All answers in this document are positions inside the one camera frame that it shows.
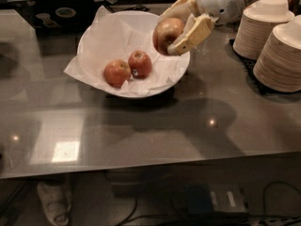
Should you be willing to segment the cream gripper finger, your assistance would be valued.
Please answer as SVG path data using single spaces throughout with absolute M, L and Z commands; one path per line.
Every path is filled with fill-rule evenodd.
M 185 24 L 193 24 L 198 16 L 199 10 L 196 0 L 177 0 L 160 15 L 159 21 L 177 18 Z
M 169 56 L 181 56 L 201 44 L 214 29 L 216 18 L 208 13 L 198 17 L 190 14 L 181 35 L 168 47 Z

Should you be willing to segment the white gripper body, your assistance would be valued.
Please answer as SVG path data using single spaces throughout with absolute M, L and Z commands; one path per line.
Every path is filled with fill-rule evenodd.
M 217 24 L 233 23 L 241 19 L 246 0 L 195 0 L 200 14 L 217 18 Z

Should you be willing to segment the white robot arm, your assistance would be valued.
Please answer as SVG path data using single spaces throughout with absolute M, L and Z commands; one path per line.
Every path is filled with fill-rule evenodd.
M 202 43 L 214 26 L 238 21 L 256 0 L 177 0 L 159 19 L 177 18 L 184 23 L 181 35 L 167 43 L 167 56 L 180 56 Z

